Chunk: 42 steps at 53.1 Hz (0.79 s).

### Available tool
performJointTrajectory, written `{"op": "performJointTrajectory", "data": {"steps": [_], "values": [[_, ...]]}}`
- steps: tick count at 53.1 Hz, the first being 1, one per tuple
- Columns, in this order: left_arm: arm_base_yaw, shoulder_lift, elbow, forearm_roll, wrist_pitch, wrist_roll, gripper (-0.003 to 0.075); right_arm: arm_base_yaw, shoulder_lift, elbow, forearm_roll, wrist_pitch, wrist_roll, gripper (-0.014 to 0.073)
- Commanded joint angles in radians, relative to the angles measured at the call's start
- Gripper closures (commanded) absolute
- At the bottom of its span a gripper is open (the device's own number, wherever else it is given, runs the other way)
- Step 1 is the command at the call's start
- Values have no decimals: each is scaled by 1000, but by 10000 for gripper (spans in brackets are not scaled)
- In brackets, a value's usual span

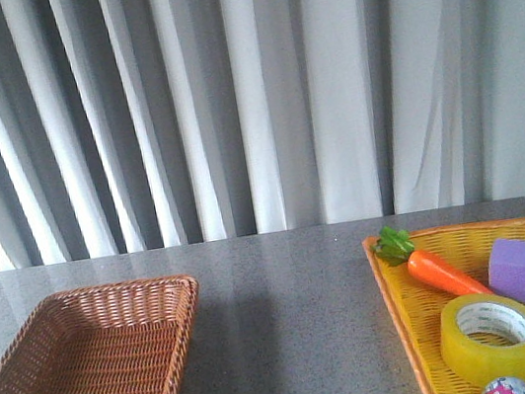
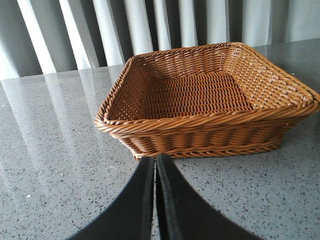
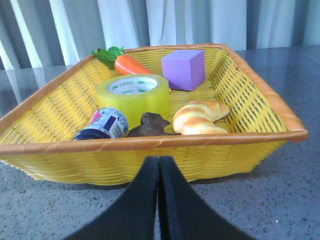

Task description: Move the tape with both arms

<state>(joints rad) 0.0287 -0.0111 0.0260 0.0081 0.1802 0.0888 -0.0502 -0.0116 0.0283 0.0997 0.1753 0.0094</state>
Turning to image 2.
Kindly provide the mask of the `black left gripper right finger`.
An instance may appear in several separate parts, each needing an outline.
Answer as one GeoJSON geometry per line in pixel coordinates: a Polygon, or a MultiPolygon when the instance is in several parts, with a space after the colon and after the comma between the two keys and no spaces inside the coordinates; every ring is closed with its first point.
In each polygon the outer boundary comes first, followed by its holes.
{"type": "Polygon", "coordinates": [[[162,240],[258,240],[203,200],[172,158],[156,158],[156,209],[162,240]]]}

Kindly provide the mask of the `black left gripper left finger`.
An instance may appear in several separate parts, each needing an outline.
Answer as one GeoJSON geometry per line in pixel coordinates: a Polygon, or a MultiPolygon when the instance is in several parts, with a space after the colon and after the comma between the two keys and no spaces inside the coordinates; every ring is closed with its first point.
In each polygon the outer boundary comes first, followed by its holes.
{"type": "Polygon", "coordinates": [[[149,240],[153,219],[154,166],[142,157],[131,179],[111,205],[71,240],[149,240]]]}

